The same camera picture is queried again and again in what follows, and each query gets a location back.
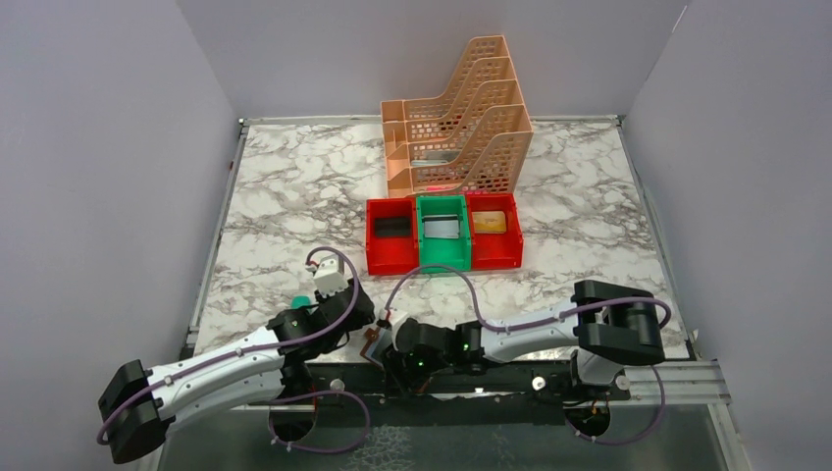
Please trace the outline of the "brown leather card holder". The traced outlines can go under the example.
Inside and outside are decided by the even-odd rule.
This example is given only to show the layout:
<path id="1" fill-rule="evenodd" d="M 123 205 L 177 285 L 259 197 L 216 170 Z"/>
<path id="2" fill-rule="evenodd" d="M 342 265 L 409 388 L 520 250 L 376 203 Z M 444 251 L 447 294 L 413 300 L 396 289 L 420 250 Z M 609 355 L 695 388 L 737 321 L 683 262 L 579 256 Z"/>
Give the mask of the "brown leather card holder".
<path id="1" fill-rule="evenodd" d="M 384 352 L 392 344 L 391 328 L 369 328 L 363 336 L 365 344 L 360 350 L 360 356 L 377 368 L 384 369 Z"/>

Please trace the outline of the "red bin with black card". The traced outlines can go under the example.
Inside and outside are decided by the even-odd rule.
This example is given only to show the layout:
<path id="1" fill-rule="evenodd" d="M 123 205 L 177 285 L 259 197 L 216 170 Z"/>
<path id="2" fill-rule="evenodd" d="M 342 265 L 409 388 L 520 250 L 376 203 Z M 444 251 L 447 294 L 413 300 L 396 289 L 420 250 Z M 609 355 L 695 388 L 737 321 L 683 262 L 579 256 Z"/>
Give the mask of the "red bin with black card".
<path id="1" fill-rule="evenodd" d="M 385 217 L 410 218 L 411 237 L 374 237 L 373 220 Z M 366 201 L 365 258 L 371 276 L 403 275 L 419 264 L 415 218 L 416 206 L 413 198 Z"/>

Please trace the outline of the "red bin with gold card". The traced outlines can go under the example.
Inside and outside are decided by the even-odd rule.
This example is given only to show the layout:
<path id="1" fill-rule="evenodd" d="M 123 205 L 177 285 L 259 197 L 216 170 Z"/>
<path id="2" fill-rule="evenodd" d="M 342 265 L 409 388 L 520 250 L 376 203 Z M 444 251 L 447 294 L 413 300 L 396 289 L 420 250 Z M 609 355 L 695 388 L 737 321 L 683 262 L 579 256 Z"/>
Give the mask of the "red bin with gold card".
<path id="1" fill-rule="evenodd" d="M 466 194 L 467 212 L 473 240 L 472 270 L 492 271 L 517 269 L 522 266 L 524 238 L 518 210 L 511 193 Z M 471 222 L 474 211 L 503 211 L 507 219 L 504 234 L 475 234 Z"/>

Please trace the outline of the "green plastic bin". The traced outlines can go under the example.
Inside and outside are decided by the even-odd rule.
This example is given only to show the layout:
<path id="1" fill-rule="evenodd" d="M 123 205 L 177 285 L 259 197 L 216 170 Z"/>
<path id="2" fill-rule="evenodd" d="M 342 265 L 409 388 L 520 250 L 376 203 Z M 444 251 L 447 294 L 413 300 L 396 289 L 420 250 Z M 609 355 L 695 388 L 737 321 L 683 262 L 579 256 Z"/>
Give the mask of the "green plastic bin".
<path id="1" fill-rule="evenodd" d="M 473 240 L 467 203 L 462 195 L 419 196 L 416 198 L 419 263 L 443 264 L 460 271 L 472 268 Z M 459 239 L 423 237 L 422 218 L 427 215 L 457 215 L 461 223 Z"/>

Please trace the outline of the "peach plastic file organizer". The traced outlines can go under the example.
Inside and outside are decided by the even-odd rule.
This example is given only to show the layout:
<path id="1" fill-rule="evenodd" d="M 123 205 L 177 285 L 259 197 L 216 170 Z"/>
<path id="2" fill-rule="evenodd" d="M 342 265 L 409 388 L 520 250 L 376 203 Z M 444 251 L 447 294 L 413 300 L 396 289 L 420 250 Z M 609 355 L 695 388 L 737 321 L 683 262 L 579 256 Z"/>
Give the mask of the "peach plastic file organizer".
<path id="1" fill-rule="evenodd" d="M 533 126 L 502 35 L 466 45 L 444 92 L 381 104 L 387 195 L 511 193 Z"/>

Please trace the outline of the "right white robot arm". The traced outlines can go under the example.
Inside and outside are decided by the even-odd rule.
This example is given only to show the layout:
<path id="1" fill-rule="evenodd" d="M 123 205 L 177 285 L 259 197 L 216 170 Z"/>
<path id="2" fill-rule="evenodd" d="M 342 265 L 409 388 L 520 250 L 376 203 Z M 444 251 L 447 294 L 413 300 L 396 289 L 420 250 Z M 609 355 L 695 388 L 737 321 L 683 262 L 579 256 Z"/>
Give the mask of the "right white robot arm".
<path id="1" fill-rule="evenodd" d="M 527 354 L 572 346 L 566 386 L 589 399 L 624 367 L 664 361 L 661 331 L 672 310 L 648 291 L 583 280 L 552 307 L 498 320 L 475 316 L 454 328 L 413 318 L 396 323 L 381 353 L 384 371 L 414 393 L 439 372 L 479 376 Z"/>

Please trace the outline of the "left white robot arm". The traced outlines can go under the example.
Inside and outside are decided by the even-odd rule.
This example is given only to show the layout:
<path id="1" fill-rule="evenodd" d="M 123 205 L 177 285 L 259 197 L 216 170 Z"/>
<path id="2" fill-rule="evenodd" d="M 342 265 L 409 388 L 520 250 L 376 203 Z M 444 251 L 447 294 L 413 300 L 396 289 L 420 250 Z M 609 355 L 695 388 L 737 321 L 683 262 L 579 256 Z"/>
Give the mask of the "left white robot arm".
<path id="1" fill-rule="evenodd" d="M 96 440 L 110 449 L 114 463 L 124 464 L 212 413 L 277 398 L 305 399 L 316 390 L 307 361 L 335 351 L 376 319 L 373 301 L 354 281 L 315 297 L 207 353 L 150 368 L 140 360 L 121 365 L 97 401 L 102 428 Z"/>

